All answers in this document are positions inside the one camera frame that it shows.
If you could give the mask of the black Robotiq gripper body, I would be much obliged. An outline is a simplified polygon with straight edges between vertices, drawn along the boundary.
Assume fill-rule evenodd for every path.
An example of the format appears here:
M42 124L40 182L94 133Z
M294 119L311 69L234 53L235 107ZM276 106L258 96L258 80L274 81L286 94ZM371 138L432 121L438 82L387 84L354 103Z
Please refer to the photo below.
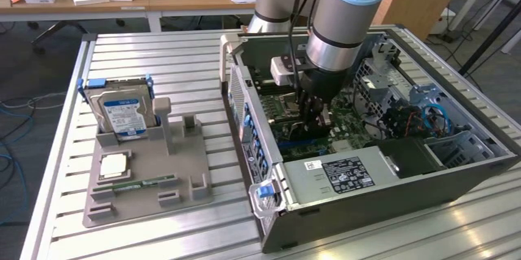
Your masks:
M343 89L347 70L331 72L323 69L307 70L300 79L303 90L311 95L331 102Z

